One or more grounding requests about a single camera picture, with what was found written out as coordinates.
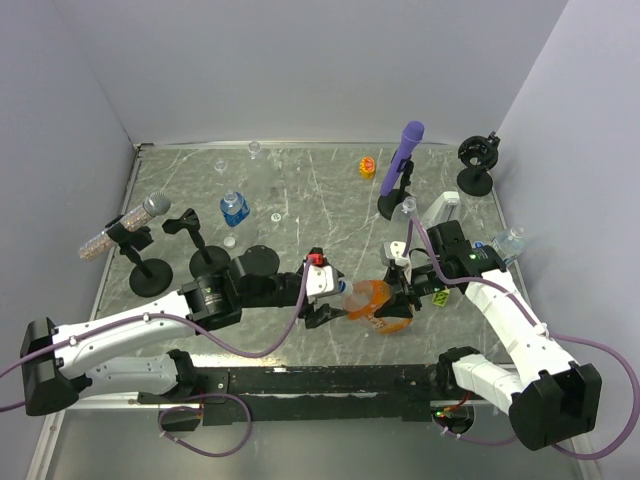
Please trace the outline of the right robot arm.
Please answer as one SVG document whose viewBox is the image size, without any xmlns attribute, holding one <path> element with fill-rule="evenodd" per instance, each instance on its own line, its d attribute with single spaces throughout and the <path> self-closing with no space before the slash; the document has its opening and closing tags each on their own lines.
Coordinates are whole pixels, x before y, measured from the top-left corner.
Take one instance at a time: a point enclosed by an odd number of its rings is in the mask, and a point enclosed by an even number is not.
<svg viewBox="0 0 640 480">
<path fill-rule="evenodd" d="M 473 347 L 454 347 L 438 357 L 432 381 L 440 394 L 475 394 L 508 415 L 517 439 L 532 451 L 588 433 L 595 427 L 602 379 L 591 364 L 580 365 L 551 338 L 524 301 L 511 273 L 489 245 L 474 246 L 458 221 L 420 234 L 429 264 L 414 268 L 405 243 L 380 249 L 392 296 L 378 317 L 409 317 L 425 296 L 447 287 L 460 292 L 482 313 L 515 368 L 509 372 Z"/>
</svg>

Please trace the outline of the blue white drink cap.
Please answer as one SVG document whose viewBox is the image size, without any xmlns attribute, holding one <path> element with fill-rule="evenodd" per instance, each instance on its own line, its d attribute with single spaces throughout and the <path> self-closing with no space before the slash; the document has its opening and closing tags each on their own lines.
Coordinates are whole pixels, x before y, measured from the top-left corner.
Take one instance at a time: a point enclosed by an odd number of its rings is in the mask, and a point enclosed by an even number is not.
<svg viewBox="0 0 640 480">
<path fill-rule="evenodd" d="M 354 291 L 353 284 L 345 279 L 339 280 L 339 293 L 343 296 L 350 296 Z"/>
</svg>

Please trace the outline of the blue label water bottle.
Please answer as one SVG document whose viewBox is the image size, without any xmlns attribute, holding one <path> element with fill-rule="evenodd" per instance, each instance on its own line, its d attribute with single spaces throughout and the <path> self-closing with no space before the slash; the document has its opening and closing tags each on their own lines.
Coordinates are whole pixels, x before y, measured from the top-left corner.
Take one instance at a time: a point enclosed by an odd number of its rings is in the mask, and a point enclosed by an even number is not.
<svg viewBox="0 0 640 480">
<path fill-rule="evenodd" d="M 228 191 L 220 200 L 220 210 L 225 223 L 233 228 L 240 225 L 250 214 L 245 197 L 236 191 Z"/>
</svg>

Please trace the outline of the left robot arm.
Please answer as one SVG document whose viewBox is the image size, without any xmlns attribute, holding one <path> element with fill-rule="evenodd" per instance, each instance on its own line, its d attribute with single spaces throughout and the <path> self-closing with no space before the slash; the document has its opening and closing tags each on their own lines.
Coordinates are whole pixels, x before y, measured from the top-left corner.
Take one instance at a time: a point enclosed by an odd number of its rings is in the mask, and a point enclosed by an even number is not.
<svg viewBox="0 0 640 480">
<path fill-rule="evenodd" d="M 198 379 L 186 353 L 131 357 L 147 345 L 211 337 L 240 322 L 244 310 L 291 307 L 306 328 L 341 316 L 319 299 L 339 294 L 343 273 L 321 248 L 294 272 L 280 272 L 277 253 L 264 246 L 224 256 L 193 281 L 140 307 L 85 323 L 57 326 L 49 318 L 26 328 L 20 349 L 24 408 L 29 416 L 62 411 L 96 395 L 138 392 L 176 402 L 196 393 Z"/>
</svg>

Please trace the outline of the orange drink bottle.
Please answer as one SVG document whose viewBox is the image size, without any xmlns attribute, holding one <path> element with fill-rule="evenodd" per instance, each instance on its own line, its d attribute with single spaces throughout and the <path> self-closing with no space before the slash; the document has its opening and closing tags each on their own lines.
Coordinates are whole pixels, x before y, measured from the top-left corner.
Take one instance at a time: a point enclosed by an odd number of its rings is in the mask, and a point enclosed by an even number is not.
<svg viewBox="0 0 640 480">
<path fill-rule="evenodd" d="M 342 309 L 347 312 L 348 320 L 359 321 L 379 334 L 396 333 L 411 324 L 412 319 L 374 317 L 375 311 L 392 299 L 392 289 L 385 281 L 364 280 L 356 282 L 353 287 L 350 296 L 340 294 Z"/>
</svg>

